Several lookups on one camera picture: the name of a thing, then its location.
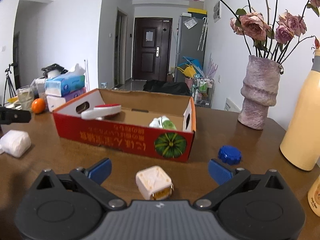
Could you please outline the blue plastic cap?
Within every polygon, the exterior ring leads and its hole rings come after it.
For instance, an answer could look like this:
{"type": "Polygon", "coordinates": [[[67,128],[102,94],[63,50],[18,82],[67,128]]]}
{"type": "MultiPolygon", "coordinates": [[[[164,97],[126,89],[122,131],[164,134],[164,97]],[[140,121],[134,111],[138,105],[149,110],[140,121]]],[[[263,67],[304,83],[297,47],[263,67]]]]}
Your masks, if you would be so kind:
{"type": "Polygon", "coordinates": [[[238,165],[242,159],[242,154],[236,147],[224,145],[219,149],[218,158],[228,165],[238,165]]]}

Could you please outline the cream cube charger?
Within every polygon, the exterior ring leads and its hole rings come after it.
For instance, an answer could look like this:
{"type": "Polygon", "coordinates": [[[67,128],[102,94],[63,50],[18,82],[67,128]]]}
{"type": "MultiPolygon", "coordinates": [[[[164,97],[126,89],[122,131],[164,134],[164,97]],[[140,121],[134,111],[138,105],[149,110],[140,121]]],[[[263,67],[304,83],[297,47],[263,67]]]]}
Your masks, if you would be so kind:
{"type": "Polygon", "coordinates": [[[137,172],[136,185],[145,200],[165,200],[174,191],[172,179],[160,166],[137,172]]]}

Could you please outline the red white lint brush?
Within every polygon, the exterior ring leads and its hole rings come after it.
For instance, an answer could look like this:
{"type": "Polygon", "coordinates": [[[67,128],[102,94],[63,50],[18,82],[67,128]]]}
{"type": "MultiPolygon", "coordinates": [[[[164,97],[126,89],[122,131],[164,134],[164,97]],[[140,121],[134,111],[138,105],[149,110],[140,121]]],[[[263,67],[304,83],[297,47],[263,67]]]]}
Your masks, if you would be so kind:
{"type": "Polygon", "coordinates": [[[82,112],[81,118],[84,120],[93,120],[97,118],[104,118],[106,116],[114,116],[120,112],[121,105],[119,104],[100,105],[82,112]]]}

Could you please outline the green spray bottle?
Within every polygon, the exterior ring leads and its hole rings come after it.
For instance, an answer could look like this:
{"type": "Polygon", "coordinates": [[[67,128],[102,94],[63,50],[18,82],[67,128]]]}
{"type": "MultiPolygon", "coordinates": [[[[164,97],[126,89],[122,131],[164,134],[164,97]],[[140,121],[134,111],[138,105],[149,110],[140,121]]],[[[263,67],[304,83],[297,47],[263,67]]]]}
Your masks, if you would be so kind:
{"type": "Polygon", "coordinates": [[[174,123],[166,116],[161,117],[161,126],[163,129],[177,130],[174,123]]]}

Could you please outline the white spray bottle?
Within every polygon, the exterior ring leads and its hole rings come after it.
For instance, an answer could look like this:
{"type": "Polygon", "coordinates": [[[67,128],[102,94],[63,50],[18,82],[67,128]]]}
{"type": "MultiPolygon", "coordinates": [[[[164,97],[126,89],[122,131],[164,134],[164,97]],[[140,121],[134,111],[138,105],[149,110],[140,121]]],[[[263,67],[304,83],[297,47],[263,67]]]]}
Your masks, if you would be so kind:
{"type": "Polygon", "coordinates": [[[162,125],[162,117],[154,118],[154,119],[152,120],[152,122],[150,122],[149,127],[153,127],[153,128],[163,128],[163,125],[162,125]]]}

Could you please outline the glass cup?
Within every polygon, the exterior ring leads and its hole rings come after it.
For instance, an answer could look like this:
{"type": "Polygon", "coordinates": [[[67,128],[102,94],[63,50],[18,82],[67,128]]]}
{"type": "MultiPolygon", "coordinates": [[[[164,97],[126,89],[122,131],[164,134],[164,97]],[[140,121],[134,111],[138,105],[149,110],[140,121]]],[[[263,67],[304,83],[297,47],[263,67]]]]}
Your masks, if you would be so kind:
{"type": "Polygon", "coordinates": [[[24,86],[17,91],[19,103],[24,111],[31,111],[31,105],[34,100],[33,88],[30,86],[24,86]]]}

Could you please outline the white plastic jar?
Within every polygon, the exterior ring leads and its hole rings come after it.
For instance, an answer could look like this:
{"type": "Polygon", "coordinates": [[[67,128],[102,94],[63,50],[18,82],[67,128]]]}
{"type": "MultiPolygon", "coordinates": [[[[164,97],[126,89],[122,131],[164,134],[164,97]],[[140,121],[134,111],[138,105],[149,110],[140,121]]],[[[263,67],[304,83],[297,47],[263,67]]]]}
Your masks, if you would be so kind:
{"type": "Polygon", "coordinates": [[[10,130],[1,137],[1,154],[6,153],[20,158],[30,146],[31,139],[24,131],[10,130]]]}

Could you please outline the orange fruit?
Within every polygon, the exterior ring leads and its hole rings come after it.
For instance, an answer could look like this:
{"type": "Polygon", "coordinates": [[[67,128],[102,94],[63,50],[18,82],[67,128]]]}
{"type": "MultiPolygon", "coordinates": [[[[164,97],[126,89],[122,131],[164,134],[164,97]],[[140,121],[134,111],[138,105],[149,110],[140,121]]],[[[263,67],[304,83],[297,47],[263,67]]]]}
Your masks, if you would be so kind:
{"type": "Polygon", "coordinates": [[[42,98],[35,99],[31,104],[31,110],[35,114],[41,114],[46,110],[46,102],[42,98]]]}

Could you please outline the purple tissue pack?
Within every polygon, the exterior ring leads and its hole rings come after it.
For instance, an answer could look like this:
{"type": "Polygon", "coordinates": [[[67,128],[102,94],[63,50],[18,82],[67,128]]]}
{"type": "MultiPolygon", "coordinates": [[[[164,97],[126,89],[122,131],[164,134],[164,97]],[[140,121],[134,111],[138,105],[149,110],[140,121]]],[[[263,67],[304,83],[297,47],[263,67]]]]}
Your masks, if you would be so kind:
{"type": "Polygon", "coordinates": [[[52,112],[56,108],[64,105],[65,103],[71,101],[72,99],[78,96],[81,96],[82,94],[85,94],[86,92],[87,92],[87,89],[86,87],[84,87],[82,89],[76,90],[62,97],[48,95],[47,96],[48,109],[50,112],[52,112]]]}

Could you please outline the red cardboard box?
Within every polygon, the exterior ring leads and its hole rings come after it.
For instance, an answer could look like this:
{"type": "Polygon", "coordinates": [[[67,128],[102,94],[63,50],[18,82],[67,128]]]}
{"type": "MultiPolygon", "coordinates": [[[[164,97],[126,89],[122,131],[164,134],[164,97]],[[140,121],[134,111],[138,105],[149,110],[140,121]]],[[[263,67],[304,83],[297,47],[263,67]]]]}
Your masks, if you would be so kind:
{"type": "Polygon", "coordinates": [[[150,158],[186,162],[196,132],[191,96],[95,89],[53,111],[62,138],[150,158]],[[93,120],[81,113],[100,105],[121,105],[121,112],[93,120]],[[154,118],[168,117],[177,130],[149,127],[154,118]]]}

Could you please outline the yellow thermos jug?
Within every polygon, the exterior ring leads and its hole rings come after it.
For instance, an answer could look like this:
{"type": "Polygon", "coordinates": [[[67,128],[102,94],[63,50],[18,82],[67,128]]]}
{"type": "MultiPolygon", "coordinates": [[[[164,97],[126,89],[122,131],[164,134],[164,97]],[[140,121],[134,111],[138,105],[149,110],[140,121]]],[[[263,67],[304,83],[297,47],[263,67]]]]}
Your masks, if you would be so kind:
{"type": "Polygon", "coordinates": [[[303,83],[295,112],[280,144],[283,156],[304,171],[319,159],[319,50],[303,83]]]}

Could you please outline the purple ceramic vase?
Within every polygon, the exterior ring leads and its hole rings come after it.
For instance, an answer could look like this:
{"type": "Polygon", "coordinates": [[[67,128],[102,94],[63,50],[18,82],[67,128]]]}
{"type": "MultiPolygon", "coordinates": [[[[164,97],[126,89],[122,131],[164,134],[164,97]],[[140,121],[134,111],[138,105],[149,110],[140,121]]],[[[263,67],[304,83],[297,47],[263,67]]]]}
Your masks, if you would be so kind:
{"type": "Polygon", "coordinates": [[[240,93],[244,97],[238,121],[255,130],[262,130],[268,109],[277,103],[281,64],[264,57],[250,55],[240,93]]]}

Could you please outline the yellow bear mug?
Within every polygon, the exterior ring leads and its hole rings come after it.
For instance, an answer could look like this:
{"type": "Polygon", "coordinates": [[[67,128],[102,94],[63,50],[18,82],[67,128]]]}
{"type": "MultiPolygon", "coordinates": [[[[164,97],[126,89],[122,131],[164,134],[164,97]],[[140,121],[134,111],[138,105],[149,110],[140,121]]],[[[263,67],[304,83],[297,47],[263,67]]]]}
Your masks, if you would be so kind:
{"type": "Polygon", "coordinates": [[[319,180],[315,181],[310,190],[308,191],[308,203],[311,210],[315,215],[320,217],[320,200],[319,200],[319,180]]]}

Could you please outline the dark brown door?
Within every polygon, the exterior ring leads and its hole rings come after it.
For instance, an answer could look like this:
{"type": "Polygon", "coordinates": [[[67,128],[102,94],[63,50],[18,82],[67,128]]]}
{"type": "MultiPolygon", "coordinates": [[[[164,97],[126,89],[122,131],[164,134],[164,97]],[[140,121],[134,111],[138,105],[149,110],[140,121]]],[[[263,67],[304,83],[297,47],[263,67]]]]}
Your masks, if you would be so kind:
{"type": "Polygon", "coordinates": [[[171,18],[135,18],[132,58],[133,80],[167,80],[171,31],[171,18]]]}

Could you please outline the grey refrigerator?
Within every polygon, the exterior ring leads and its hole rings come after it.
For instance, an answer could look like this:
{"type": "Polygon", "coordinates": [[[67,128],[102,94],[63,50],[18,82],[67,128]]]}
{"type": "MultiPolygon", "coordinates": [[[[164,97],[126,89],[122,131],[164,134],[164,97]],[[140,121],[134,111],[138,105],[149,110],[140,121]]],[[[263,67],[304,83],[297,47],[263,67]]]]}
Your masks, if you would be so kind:
{"type": "Polygon", "coordinates": [[[201,68],[203,67],[205,47],[199,42],[204,23],[204,19],[180,16],[177,34],[175,82],[184,82],[184,75],[177,69],[178,67],[185,68],[187,60],[184,57],[196,59],[201,68]]]}

